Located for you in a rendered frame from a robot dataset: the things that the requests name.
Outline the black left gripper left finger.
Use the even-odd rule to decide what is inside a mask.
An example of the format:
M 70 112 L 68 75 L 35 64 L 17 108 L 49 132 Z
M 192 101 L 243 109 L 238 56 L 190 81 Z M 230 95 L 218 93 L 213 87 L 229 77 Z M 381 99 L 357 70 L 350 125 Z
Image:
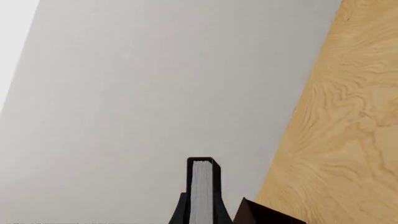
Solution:
M 168 224 L 189 224 L 190 196 L 183 192 L 180 194 L 176 209 Z

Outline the red-brown desk caddy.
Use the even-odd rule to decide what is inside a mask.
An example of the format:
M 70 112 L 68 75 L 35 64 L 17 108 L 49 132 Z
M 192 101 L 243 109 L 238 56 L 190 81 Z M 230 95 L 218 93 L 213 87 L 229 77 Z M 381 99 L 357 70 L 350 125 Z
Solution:
M 233 224 L 307 224 L 297 218 L 259 205 L 253 201 L 242 199 L 236 212 Z

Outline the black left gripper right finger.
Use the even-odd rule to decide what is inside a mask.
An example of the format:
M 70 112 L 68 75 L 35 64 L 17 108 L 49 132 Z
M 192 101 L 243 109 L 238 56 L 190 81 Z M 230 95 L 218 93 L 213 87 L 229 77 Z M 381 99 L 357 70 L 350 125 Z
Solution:
M 213 224 L 233 224 L 223 203 L 221 192 L 213 193 Z

